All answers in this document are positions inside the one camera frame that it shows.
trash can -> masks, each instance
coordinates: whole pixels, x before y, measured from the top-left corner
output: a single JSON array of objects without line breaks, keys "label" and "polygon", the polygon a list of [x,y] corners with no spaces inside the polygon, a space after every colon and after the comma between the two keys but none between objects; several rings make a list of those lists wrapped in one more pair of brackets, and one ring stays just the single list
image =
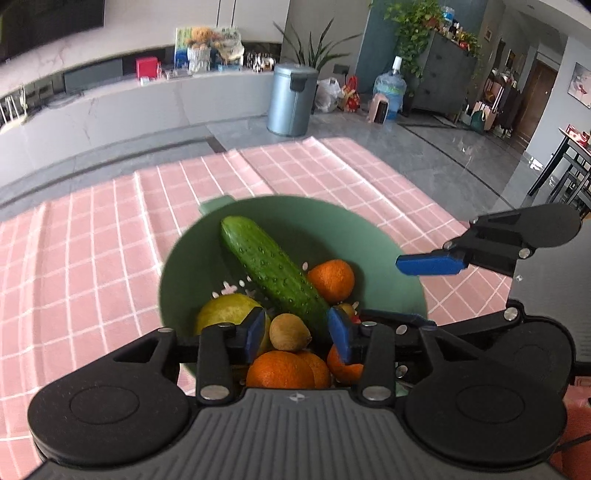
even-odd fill
[{"label": "trash can", "polygon": [[316,95],[318,70],[292,63],[275,67],[267,128],[286,137],[305,135]]}]

trash can lid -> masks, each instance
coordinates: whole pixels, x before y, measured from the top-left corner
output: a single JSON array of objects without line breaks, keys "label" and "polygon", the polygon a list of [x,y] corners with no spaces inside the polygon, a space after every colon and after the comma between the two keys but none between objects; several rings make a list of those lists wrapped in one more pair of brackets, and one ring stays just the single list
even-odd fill
[{"label": "trash can lid", "polygon": [[318,76],[318,70],[315,68],[295,63],[280,63],[279,65],[275,65],[275,73],[285,77],[290,77],[292,73],[305,75],[310,78]]}]

red box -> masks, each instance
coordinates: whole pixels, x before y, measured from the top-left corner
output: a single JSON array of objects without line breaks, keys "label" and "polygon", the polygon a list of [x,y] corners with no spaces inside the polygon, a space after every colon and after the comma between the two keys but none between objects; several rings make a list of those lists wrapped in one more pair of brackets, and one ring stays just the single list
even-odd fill
[{"label": "red box", "polygon": [[137,78],[148,77],[150,79],[158,78],[158,59],[156,57],[146,57],[136,59],[135,74]]}]

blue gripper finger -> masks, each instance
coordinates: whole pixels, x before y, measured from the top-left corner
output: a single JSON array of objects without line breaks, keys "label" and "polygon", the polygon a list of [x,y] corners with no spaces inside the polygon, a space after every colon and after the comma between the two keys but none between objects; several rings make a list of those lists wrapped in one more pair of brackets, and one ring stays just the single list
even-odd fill
[{"label": "blue gripper finger", "polygon": [[254,362],[256,354],[261,347],[261,342],[265,336],[265,310],[262,308],[253,309],[249,315],[256,315],[255,320],[249,325],[246,332],[246,342],[244,345],[244,354],[246,361],[250,365]]},{"label": "blue gripper finger", "polygon": [[347,314],[343,309],[332,307],[326,314],[328,318],[329,333],[332,341],[344,364],[351,360],[351,348],[349,346],[349,325]]},{"label": "blue gripper finger", "polygon": [[457,275],[467,265],[449,254],[400,255],[396,266],[405,275]]}]

gray cabinet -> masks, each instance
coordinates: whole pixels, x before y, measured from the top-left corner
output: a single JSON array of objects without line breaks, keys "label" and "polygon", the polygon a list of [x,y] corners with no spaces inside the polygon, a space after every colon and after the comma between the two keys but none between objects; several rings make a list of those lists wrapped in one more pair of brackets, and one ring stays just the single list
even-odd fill
[{"label": "gray cabinet", "polygon": [[476,68],[476,57],[434,32],[418,63],[423,76],[410,81],[409,88],[415,92],[412,108],[442,115],[459,113]]}]

